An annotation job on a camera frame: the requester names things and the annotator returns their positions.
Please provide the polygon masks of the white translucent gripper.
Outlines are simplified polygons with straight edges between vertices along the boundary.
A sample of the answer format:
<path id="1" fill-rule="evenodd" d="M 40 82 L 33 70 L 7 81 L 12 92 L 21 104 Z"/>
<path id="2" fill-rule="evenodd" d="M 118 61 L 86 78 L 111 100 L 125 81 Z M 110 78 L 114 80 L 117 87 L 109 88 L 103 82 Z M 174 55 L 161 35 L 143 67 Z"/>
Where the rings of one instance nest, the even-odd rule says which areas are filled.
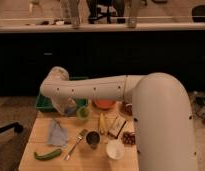
<path id="1" fill-rule="evenodd" d="M 57 110 L 57 112 L 63 116 L 66 116 L 64 111 L 67 107 L 77 108 L 77 104 L 72 98 L 52 99 L 51 102 L 52 102 L 53 107 Z"/>

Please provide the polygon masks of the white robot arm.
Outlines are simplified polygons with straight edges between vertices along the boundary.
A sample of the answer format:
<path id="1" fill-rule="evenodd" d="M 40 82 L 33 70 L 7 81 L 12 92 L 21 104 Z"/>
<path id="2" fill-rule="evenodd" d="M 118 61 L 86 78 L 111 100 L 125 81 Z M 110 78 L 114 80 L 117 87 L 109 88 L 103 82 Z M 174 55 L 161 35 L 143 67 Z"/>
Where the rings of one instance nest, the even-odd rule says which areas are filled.
<path id="1" fill-rule="evenodd" d="M 59 104 L 68 98 L 109 99 L 132 105 L 139 171 L 199 171 L 190 100 L 166 73 L 65 80 L 54 67 L 40 86 Z"/>

